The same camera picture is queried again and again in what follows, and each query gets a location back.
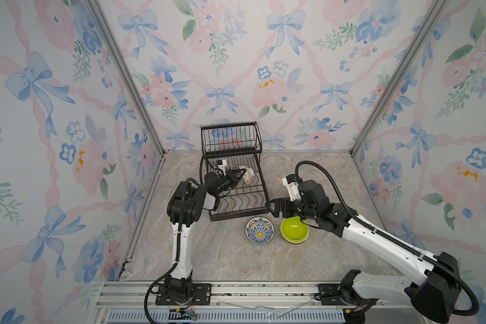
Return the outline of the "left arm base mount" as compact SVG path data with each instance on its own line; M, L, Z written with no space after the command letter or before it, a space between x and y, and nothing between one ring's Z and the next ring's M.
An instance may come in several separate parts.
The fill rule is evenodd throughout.
M158 306L209 306L212 285L209 283L186 283L178 288L160 285L154 304Z

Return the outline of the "white maroon patterned bowl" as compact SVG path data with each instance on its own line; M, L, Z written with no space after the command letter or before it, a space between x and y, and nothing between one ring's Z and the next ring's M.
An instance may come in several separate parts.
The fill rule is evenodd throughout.
M255 173L251 167L248 166L241 166L242 169L245 169L245 173L243 175L244 183L246 185L250 185L255 177Z

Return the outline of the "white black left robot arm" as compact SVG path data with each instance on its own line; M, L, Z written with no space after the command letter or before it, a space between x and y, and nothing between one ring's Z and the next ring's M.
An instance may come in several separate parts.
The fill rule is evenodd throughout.
M246 169L217 170L205 175L201 184L193 178L180 182L167 206L172 224L175 259L171 272L164 277L166 290L188 298L193 291L192 232L204 210L216 211L221 198L244 178Z

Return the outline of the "lime green bowl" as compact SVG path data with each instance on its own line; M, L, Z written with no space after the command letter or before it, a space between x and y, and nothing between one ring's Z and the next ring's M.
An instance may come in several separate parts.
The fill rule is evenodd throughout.
M290 240L304 240L309 237L309 227L299 217L284 219L280 226L282 237Z

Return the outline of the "blue yellow patterned bowl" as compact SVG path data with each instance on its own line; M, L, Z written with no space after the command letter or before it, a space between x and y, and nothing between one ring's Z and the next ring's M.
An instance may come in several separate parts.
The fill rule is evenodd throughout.
M245 227L247 239L256 245L270 243L275 236L274 225L264 217L255 217L248 221Z

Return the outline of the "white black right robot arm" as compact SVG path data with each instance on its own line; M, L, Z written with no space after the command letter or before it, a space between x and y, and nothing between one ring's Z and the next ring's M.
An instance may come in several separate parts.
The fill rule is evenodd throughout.
M447 323L458 314L456 302L466 288L459 282L458 263L453 256L445 252L436 256L376 228L354 209L331 202L323 187L313 180L300 184L286 181L285 186L287 198L266 204L274 217L313 220L318 229L365 248L401 272L399 276L386 276L352 269L337 287L319 291L317 297L322 303L353 305L354 313L362 315L377 301L390 301L412 306L437 323Z

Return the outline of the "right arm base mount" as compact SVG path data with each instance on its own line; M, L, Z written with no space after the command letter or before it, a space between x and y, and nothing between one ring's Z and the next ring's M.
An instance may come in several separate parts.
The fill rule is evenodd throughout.
M360 297L352 288L350 284L343 283L320 283L318 286L318 293L314 295L316 301L321 302L325 306L367 306L375 305L377 300L364 299Z

